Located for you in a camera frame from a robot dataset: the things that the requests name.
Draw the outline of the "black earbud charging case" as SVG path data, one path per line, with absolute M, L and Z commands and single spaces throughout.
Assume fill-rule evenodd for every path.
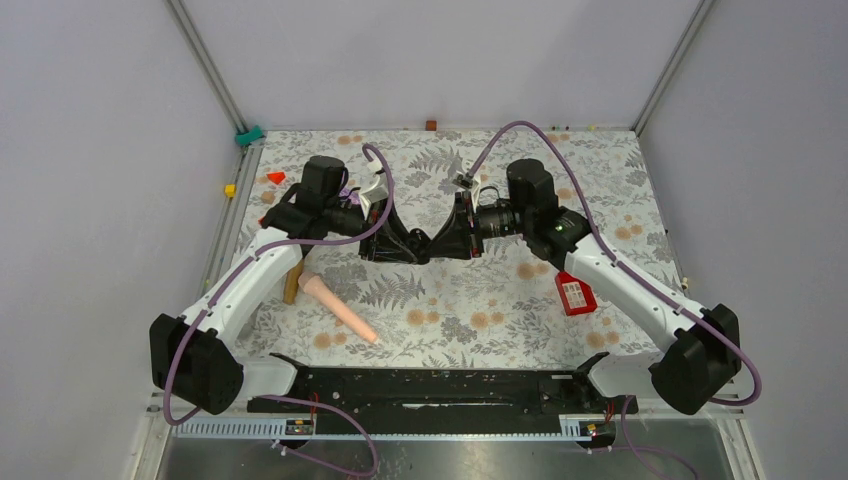
M 430 237 L 420 228 L 414 228 L 408 232 L 406 246 L 413 258 L 413 264 L 425 265 L 430 262 L 430 244 Z

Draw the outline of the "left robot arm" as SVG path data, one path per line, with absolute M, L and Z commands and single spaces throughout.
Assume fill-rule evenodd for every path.
M 260 228 L 235 264 L 182 314 L 159 315 L 149 330 L 152 380 L 164 393 L 163 410 L 180 424 L 171 401 L 220 414 L 241 400 L 272 398 L 288 411 L 309 401 L 310 385 L 292 360 L 238 358 L 235 341 L 271 290 L 314 246 L 342 246 L 376 236 L 393 208 L 394 178 L 373 145 L 363 148 L 374 183 L 359 191 L 359 204 L 342 202 L 349 178 L 345 164 L 312 156 L 299 182 L 262 217 Z

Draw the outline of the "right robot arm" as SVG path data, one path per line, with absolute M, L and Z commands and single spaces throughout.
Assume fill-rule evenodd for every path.
M 487 239 L 519 235 L 530 251 L 586 283 L 633 320 L 663 353 L 648 368 L 650 383 L 670 407 L 693 415 L 713 402 L 742 367 L 737 315 L 706 308 L 628 264 L 582 214 L 562 207 L 554 179 L 535 159 L 506 169 L 508 196 L 477 206 L 464 176 L 453 209 L 427 251 L 432 258 L 480 257 Z

